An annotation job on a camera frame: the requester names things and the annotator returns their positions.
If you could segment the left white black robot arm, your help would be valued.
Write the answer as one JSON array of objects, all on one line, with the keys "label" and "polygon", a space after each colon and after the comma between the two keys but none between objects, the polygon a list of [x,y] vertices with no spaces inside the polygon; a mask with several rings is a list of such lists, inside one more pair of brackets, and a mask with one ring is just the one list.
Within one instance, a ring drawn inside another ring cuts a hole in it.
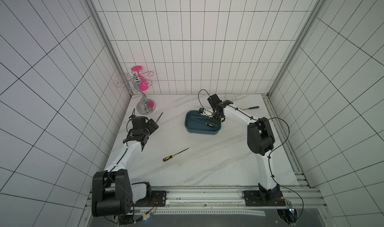
[{"label": "left white black robot arm", "polygon": [[118,216],[130,213],[138,204],[152,205],[154,195],[149,182],[131,183],[128,169],[144,150],[149,137],[158,128],[153,119],[144,116],[130,117],[133,127],[123,140],[123,149],[116,159],[92,179],[92,215]]}]

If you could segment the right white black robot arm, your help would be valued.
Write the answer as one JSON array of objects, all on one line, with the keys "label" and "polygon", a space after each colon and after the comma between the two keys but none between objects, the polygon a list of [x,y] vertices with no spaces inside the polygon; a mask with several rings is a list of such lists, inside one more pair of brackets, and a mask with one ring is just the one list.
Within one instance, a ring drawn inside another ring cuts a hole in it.
[{"label": "right white black robot arm", "polygon": [[208,98],[212,110],[201,107],[199,113],[208,117],[211,125],[230,118],[247,130],[247,145],[257,159],[259,171],[258,190],[243,191],[242,198],[248,207],[283,207],[281,186],[275,181],[272,168],[272,152],[275,137],[269,119],[256,118],[233,106],[229,100],[221,101],[217,95]]}]

